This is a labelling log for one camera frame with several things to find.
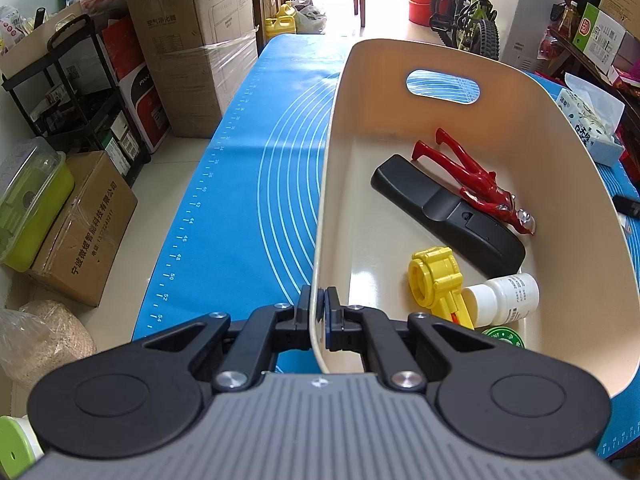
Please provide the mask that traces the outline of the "yellow jug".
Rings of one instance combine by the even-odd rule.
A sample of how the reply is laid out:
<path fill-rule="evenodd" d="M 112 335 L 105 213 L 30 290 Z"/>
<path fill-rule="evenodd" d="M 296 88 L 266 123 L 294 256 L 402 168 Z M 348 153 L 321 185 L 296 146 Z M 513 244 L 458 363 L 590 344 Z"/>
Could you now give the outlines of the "yellow jug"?
<path fill-rule="evenodd" d="M 272 38 L 284 34 L 296 34 L 296 9 L 289 1 L 280 5 L 274 18 L 265 18 L 265 36 L 269 42 Z"/>

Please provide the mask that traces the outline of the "brown cardboard box floor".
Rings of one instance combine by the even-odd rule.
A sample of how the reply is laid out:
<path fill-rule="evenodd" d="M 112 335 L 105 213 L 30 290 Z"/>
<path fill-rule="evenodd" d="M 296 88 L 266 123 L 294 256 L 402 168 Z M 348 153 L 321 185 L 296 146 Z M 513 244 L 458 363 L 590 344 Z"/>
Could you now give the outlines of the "brown cardboard box floor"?
<path fill-rule="evenodd" d="M 73 192 L 27 274 L 95 308 L 138 200 L 104 151 L 72 155 L 67 166 Z"/>

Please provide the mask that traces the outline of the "green lidded container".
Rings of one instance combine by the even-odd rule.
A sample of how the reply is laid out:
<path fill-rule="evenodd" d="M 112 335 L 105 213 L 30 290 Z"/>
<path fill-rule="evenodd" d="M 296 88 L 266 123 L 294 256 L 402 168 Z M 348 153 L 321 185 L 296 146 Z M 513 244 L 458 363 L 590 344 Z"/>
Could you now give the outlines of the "green lidded container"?
<path fill-rule="evenodd" d="M 66 155 L 40 136 L 12 148 L 1 163 L 2 264 L 32 266 L 74 185 Z"/>

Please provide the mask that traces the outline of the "green round lid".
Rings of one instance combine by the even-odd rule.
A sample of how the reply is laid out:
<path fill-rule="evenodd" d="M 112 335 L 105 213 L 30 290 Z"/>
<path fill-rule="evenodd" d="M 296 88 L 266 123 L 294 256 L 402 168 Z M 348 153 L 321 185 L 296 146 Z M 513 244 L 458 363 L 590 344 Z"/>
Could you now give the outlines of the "green round lid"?
<path fill-rule="evenodd" d="M 482 334 L 490 338 L 508 342 L 518 348 L 525 347 L 525 342 L 521 335 L 509 326 L 492 326 L 487 330 L 483 330 Z"/>

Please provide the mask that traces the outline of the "red action figure toy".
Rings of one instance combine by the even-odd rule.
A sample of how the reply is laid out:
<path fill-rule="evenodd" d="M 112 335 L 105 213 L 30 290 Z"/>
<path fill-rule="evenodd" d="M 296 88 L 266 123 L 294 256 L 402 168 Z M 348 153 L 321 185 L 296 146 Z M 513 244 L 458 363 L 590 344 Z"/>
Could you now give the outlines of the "red action figure toy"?
<path fill-rule="evenodd" d="M 435 142 L 448 146 L 458 160 L 455 162 L 422 140 L 414 144 L 411 160 L 416 162 L 421 157 L 428 157 L 460 184 L 461 197 L 473 207 L 512 226 L 518 234 L 535 234 L 534 216 L 518 206 L 518 198 L 511 191 L 498 185 L 495 171 L 486 170 L 443 128 L 436 130 Z"/>

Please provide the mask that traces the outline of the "blue silicone baking mat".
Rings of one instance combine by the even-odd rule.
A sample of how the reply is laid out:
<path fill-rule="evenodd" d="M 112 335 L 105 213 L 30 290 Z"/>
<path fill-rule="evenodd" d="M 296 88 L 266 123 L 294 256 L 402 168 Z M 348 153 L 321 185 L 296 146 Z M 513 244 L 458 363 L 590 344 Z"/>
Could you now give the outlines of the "blue silicone baking mat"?
<path fill-rule="evenodd" d="M 136 338 L 217 309 L 242 320 L 310 283 L 326 133 L 351 48 L 285 35 L 262 52 L 184 192 Z"/>

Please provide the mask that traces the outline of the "green black bicycle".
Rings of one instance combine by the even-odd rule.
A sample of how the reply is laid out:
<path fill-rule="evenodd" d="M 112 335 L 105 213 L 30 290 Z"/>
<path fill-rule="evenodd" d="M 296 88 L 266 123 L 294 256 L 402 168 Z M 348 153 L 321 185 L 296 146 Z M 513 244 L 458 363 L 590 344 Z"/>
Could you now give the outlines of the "green black bicycle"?
<path fill-rule="evenodd" d="M 446 47 L 498 61 L 497 10 L 490 0 L 431 0 L 430 27 Z"/>

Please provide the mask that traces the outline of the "lower cardboard box left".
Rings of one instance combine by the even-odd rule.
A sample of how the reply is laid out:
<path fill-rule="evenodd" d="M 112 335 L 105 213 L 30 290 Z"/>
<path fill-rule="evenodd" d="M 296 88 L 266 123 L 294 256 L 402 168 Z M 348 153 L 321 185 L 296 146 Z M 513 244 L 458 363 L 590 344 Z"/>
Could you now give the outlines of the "lower cardboard box left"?
<path fill-rule="evenodd" d="M 258 58 L 252 0 L 127 3 L 172 134 L 211 138 Z"/>

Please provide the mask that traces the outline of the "beige plastic storage bin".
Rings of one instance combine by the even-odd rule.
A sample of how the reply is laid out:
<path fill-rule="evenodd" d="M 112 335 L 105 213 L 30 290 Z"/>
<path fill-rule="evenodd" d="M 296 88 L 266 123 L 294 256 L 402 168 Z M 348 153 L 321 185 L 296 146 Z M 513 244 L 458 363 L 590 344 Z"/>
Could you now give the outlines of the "beige plastic storage bin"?
<path fill-rule="evenodd" d="M 314 288 L 406 318 L 408 265 L 442 239 L 372 188 L 378 166 L 445 130 L 535 219 L 523 272 L 538 309 L 519 320 L 526 348 L 574 364 L 609 394 L 639 368 L 639 292 L 604 182 L 549 93 L 511 66 L 412 41 L 357 42 L 326 137 Z"/>

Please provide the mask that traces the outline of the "floral tissue box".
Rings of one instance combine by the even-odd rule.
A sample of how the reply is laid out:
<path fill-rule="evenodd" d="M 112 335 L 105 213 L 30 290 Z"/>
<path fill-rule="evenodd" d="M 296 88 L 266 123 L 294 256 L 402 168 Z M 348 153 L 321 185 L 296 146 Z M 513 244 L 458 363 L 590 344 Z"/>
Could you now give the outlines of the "floral tissue box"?
<path fill-rule="evenodd" d="M 597 164 L 612 168 L 624 146 L 616 136 L 625 105 L 615 96 L 575 75 L 564 75 L 565 86 L 555 102 Z"/>

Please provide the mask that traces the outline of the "red bucket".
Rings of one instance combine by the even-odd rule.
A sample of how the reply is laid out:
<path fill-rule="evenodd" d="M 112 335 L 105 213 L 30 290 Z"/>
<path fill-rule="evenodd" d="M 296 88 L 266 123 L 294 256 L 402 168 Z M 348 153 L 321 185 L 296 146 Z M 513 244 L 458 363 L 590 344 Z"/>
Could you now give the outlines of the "red bucket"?
<path fill-rule="evenodd" d="M 428 26 L 431 21 L 431 0 L 409 0 L 409 21 Z"/>

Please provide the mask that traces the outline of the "yellow plastic toy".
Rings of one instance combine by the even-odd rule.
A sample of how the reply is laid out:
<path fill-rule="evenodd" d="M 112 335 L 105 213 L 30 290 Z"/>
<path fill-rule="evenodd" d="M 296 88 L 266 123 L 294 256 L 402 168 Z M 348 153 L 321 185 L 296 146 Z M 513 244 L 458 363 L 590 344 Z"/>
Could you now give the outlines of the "yellow plastic toy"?
<path fill-rule="evenodd" d="M 413 300 L 429 314 L 474 328 L 462 297 L 463 275 L 450 247 L 415 252 L 408 265 L 408 283 Z"/>

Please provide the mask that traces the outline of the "white pill bottle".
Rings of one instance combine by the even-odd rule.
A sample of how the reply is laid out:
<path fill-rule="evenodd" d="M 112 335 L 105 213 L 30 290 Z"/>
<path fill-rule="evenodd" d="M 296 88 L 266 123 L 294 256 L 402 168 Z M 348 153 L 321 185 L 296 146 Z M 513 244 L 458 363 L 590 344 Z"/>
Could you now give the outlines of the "white pill bottle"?
<path fill-rule="evenodd" d="M 506 325 L 526 318 L 539 306 L 537 281 L 528 273 L 492 278 L 462 289 L 475 327 Z"/>

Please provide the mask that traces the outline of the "green white carton box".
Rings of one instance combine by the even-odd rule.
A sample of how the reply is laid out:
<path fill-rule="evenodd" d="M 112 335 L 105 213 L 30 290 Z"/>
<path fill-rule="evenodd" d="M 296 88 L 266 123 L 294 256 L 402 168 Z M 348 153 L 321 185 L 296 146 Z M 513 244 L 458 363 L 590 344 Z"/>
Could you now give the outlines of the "green white carton box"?
<path fill-rule="evenodd" d="M 573 39 L 574 47 L 602 74 L 610 70 L 626 29 L 591 3 L 585 7 Z"/>

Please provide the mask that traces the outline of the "black metal shelf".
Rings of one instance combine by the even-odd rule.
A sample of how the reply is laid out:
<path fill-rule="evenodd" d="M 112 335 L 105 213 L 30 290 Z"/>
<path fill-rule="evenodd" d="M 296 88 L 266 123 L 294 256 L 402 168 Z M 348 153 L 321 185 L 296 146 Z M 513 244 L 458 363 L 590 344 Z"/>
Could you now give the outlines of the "black metal shelf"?
<path fill-rule="evenodd" d="M 43 55 L 1 81 L 32 133 L 52 148 L 104 151 L 128 184 L 151 160 L 89 15 L 65 20 Z"/>

